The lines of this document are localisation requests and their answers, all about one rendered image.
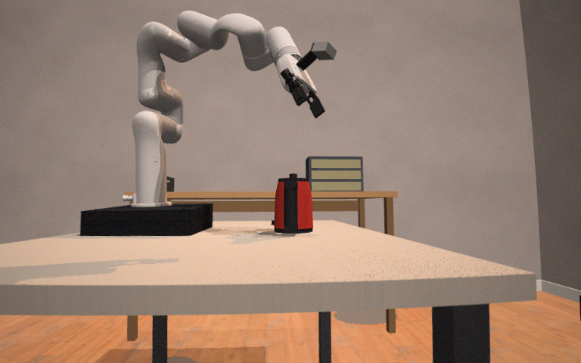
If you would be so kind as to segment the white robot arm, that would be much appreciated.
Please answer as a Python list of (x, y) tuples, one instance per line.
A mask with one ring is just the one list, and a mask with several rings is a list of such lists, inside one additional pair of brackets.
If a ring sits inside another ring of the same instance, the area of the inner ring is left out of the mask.
[[(123, 201), (133, 201), (131, 207), (172, 206), (172, 202), (167, 202), (163, 143), (175, 144), (182, 136), (183, 100), (177, 90), (166, 84), (160, 53), (184, 63), (210, 49), (223, 48), (229, 33), (233, 33), (238, 37), (245, 66), (251, 71), (272, 63), (276, 66), (285, 54), (301, 55), (285, 28), (272, 28), (265, 36), (262, 24), (244, 14), (227, 14), (216, 20), (195, 11), (183, 11), (177, 26), (185, 39), (157, 22), (146, 23), (138, 34), (138, 100), (161, 114), (142, 111), (132, 121), (136, 193), (123, 195)], [(304, 71), (317, 58), (334, 60), (336, 53), (329, 42), (313, 42), (311, 50), (296, 65)]]

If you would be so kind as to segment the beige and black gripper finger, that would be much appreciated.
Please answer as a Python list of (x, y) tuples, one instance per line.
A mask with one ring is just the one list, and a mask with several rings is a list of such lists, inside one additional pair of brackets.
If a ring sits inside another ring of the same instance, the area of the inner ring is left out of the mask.
[[(309, 88), (308, 88), (309, 89)], [(309, 89), (310, 90), (310, 89)], [(309, 92), (308, 94), (308, 100), (307, 102), (310, 105), (310, 110), (312, 111), (312, 114), (315, 118), (319, 117), (321, 114), (323, 114), (325, 112), (325, 109), (322, 106), (321, 101), (319, 100), (318, 96), (315, 94), (315, 92), (313, 92), (312, 90), (310, 90), (311, 92)], [(312, 97), (313, 102), (310, 101), (310, 98)]]
[(289, 91), (293, 93), (292, 96), (296, 102), (296, 105), (300, 106), (308, 99), (304, 88), (300, 86), (300, 80), (298, 78), (293, 80), (294, 76), (289, 70), (283, 70), (280, 74), (285, 79), (285, 83), (289, 86)]

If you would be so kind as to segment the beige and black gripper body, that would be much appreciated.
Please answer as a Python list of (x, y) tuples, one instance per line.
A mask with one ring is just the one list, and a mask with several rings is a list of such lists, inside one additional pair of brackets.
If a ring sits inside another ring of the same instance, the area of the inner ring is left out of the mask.
[[(297, 56), (294, 56), (295, 54)], [(296, 65), (296, 63), (300, 59), (302, 59), (302, 57), (298, 53), (285, 54), (284, 56), (282, 56), (281, 58), (278, 59), (278, 61), (276, 63), (276, 67), (277, 67), (277, 71), (278, 71), (278, 75), (280, 77), (281, 83), (286, 91), (288, 91), (290, 94), (293, 94), (289, 91), (289, 86), (285, 83), (285, 80), (281, 76), (280, 72), (282, 70), (289, 69), (291, 74), (294, 76), (293, 80), (296, 80), (296, 78), (298, 78), (302, 82), (302, 83), (300, 83), (300, 86), (302, 86), (304, 88), (304, 90), (308, 96), (308, 93), (310, 92), (309, 89), (311, 89), (313, 92), (316, 93), (316, 88), (315, 88), (312, 80), (310, 79), (308, 73), (306, 72), (306, 70), (303, 71), (301, 68), (299, 68)]]

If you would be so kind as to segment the red and black electric kettle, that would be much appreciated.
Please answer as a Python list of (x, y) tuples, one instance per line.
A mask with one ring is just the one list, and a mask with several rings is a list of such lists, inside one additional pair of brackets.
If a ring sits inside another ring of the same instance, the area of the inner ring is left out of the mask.
[(275, 232), (284, 234), (313, 231), (312, 194), (308, 178), (279, 178), (275, 193)]

